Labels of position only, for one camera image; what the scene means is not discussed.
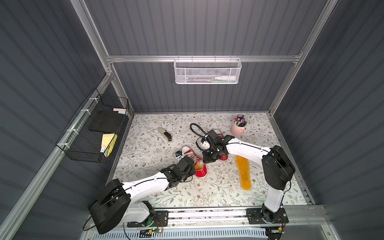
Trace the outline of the red sneaker one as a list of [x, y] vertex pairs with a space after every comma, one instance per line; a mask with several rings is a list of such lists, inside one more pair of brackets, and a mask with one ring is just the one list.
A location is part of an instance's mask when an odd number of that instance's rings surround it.
[[222, 162], [227, 161], [227, 159], [228, 159], [228, 155], [222, 155], [222, 156], [220, 157], [220, 160], [221, 160]]
[[195, 171], [197, 178], [204, 178], [207, 175], [207, 166], [204, 161], [188, 146], [181, 149], [182, 155], [191, 158], [195, 162]]

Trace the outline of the yellow insole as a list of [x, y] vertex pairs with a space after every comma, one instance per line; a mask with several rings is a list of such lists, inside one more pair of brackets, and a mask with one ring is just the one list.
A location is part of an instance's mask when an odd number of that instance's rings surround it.
[[195, 170], [200, 171], [204, 169], [204, 162], [203, 161], [198, 161], [195, 163]]
[[241, 187], [249, 191], [252, 188], [249, 161], [241, 156], [236, 156], [236, 164], [240, 174]]

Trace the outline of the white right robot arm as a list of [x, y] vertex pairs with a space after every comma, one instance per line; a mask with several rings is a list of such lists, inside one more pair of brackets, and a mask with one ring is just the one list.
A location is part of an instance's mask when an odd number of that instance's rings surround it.
[[268, 184], [267, 197], [262, 205], [263, 211], [275, 214], [282, 208], [287, 183], [296, 172], [282, 147], [256, 146], [231, 135], [221, 137], [213, 130], [201, 136], [196, 145], [202, 151], [206, 164], [213, 163], [223, 156], [236, 155], [261, 165]]

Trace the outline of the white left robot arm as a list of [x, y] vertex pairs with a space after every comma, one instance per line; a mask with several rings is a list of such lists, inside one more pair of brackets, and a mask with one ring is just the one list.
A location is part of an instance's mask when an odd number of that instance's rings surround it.
[[156, 211], [144, 198], [175, 188], [195, 174], [195, 162], [183, 157], [177, 164], [142, 180], [125, 183], [111, 180], [88, 206], [98, 233], [105, 234], [121, 223], [147, 226], [155, 218]]

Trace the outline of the pink pen cup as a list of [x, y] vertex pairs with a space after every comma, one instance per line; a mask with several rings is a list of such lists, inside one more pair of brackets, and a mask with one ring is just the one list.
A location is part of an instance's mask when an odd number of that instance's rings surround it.
[[237, 122], [234, 121], [231, 128], [231, 135], [234, 136], [235, 138], [240, 138], [245, 133], [245, 130], [246, 130], [247, 123], [244, 122], [244, 124], [245, 124], [244, 126], [242, 123], [239, 123], [237, 125]]

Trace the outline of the coloured markers in cup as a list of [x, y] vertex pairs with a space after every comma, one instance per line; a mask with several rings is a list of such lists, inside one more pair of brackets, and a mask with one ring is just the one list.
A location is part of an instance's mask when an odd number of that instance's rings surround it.
[[237, 127], [245, 127], [247, 125], [247, 121], [245, 119], [245, 116], [244, 115], [241, 115], [241, 116], [237, 116], [235, 119], [234, 119], [234, 124], [237, 126]]

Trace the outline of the beige and black stapler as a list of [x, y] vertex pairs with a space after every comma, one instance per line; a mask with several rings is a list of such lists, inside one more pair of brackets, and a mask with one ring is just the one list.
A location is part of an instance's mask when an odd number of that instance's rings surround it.
[[169, 132], [167, 132], [165, 129], [161, 128], [161, 127], [158, 127], [158, 132], [161, 134], [161, 136], [163, 136], [168, 142], [171, 142], [173, 139], [172, 139], [172, 136]]

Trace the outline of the white marker in basket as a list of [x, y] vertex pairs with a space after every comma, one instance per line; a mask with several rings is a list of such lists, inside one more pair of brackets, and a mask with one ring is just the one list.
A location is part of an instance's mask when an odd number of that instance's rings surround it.
[[237, 80], [236, 76], [217, 76], [214, 77], [216, 81], [224, 81], [224, 82], [235, 82]]

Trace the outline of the yellow sticky note pad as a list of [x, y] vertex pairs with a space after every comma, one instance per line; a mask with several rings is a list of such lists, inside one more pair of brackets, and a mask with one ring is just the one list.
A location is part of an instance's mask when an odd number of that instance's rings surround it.
[[105, 158], [109, 157], [109, 155], [113, 151], [117, 138], [117, 134], [103, 134], [100, 153]]

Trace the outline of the black notebook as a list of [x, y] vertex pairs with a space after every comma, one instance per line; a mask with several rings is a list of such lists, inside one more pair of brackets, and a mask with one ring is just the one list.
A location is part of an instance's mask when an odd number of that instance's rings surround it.
[[112, 111], [99, 111], [89, 126], [90, 131], [112, 134], [116, 133], [123, 123], [125, 115]]

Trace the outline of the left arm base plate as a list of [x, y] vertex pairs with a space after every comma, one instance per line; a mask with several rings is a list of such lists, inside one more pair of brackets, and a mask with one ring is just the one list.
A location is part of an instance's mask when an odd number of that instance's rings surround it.
[[155, 211], [151, 213], [142, 223], [129, 222], [126, 224], [128, 228], [157, 228], [167, 227], [169, 219], [169, 211]]

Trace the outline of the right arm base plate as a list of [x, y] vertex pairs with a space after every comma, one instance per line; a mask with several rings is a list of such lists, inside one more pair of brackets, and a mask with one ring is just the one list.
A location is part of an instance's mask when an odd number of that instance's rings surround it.
[[246, 209], [246, 217], [248, 218], [249, 224], [281, 224], [285, 226], [289, 223], [284, 208], [279, 208], [275, 213], [265, 206], [261, 208], [248, 208]]

